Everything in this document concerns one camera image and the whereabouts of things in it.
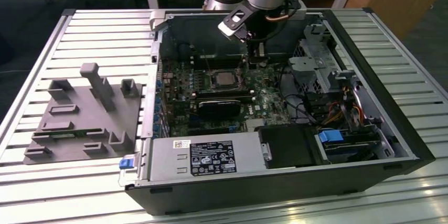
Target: motherboard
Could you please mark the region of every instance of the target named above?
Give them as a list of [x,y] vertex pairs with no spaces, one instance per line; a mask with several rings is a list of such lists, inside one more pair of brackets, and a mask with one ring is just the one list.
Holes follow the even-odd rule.
[[280,64],[249,66],[244,56],[164,60],[162,84],[170,137],[252,132],[290,123],[278,95]]

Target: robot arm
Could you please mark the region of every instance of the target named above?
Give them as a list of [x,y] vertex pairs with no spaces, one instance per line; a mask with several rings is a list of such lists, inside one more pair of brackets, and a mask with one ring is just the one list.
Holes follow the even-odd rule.
[[232,9],[230,14],[218,25],[228,38],[233,36],[241,42],[261,42],[276,24],[289,16],[280,16],[284,0],[206,0],[205,9]]

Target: power supply label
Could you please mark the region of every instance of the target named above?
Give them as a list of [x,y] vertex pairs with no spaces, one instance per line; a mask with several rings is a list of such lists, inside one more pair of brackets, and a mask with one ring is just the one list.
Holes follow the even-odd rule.
[[236,173],[232,141],[189,144],[193,176]]

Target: slotted metal table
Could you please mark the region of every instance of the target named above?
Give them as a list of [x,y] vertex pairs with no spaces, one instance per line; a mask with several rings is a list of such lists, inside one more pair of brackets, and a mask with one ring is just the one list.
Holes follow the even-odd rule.
[[376,15],[360,9],[334,14],[437,158],[420,170],[350,195],[150,216],[118,186],[118,158],[22,165],[24,150],[50,99],[46,89],[52,79],[66,78],[73,86],[88,85],[78,67],[96,62],[100,75],[108,77],[110,84],[124,78],[145,84],[152,43],[149,14],[150,10],[77,10],[58,20],[0,126],[0,223],[326,224],[448,220],[448,95]]

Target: floor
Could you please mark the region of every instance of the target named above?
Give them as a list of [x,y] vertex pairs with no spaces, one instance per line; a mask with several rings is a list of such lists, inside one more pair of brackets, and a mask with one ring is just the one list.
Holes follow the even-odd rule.
[[[201,0],[182,1],[182,7],[188,7],[189,4],[196,5],[197,1]],[[14,51],[13,59],[0,65],[0,119],[8,112],[60,14],[66,8],[129,9],[146,8],[146,4],[145,0],[0,0],[0,35]],[[445,89],[448,89],[446,17],[448,0],[437,0],[402,41]],[[5,48],[1,48],[0,42],[0,62],[4,52]]]

